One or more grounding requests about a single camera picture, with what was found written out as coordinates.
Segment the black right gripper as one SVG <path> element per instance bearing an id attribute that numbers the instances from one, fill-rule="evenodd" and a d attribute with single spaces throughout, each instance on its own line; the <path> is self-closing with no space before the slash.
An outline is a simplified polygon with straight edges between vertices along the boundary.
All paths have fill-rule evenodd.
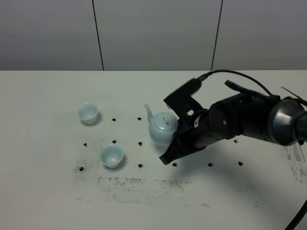
<path id="1" fill-rule="evenodd" d="M 184 134 L 175 136 L 159 159 L 164 165 L 236 136 L 273 142 L 268 132 L 270 108 L 263 98 L 237 94 L 214 103 L 196 116 Z"/>

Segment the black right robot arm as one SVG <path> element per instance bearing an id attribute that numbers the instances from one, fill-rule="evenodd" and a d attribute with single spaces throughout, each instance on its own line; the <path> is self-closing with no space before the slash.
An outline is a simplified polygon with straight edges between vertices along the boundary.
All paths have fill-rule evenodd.
<path id="1" fill-rule="evenodd" d="M 240 93 L 179 120 L 163 164 L 236 136 L 246 136 L 281 146 L 307 140 L 307 112 L 298 99 L 272 95 L 260 99 Z"/>

